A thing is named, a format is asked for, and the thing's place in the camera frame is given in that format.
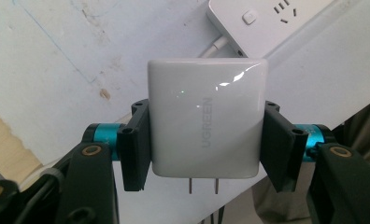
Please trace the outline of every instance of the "wall charger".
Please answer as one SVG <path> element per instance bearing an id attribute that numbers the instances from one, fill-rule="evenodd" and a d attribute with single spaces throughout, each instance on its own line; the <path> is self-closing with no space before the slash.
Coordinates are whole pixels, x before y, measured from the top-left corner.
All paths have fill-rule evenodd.
<path id="1" fill-rule="evenodd" d="M 184 178 L 257 175 L 265 60 L 149 62 L 152 169 Z"/>
<path id="2" fill-rule="evenodd" d="M 239 56 L 263 58 L 334 0 L 210 0 L 207 15 Z"/>

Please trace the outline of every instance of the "metal prong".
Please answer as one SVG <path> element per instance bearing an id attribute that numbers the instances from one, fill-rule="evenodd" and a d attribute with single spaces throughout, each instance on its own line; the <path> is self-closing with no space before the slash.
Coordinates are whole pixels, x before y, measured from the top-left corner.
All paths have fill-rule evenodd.
<path id="1" fill-rule="evenodd" d="M 218 187 L 219 187 L 220 180 L 215 179 L 215 194 L 218 194 Z"/>
<path id="2" fill-rule="evenodd" d="M 189 178 L 189 194 L 192 194 L 192 179 Z"/>

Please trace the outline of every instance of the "white power strip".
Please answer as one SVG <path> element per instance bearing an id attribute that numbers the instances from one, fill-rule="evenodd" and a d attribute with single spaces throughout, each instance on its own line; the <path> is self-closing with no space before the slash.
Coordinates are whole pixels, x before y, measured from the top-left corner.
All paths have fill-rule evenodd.
<path id="1" fill-rule="evenodd" d="M 208 17 L 239 56 L 263 58 L 334 0 L 210 0 Z"/>

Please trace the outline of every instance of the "power strip switch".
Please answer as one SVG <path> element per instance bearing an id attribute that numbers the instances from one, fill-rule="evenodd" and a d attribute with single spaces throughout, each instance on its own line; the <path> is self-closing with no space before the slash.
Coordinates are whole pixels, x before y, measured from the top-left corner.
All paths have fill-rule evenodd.
<path id="1" fill-rule="evenodd" d="M 334 0 L 210 0 L 207 15 L 239 56 L 264 58 Z"/>

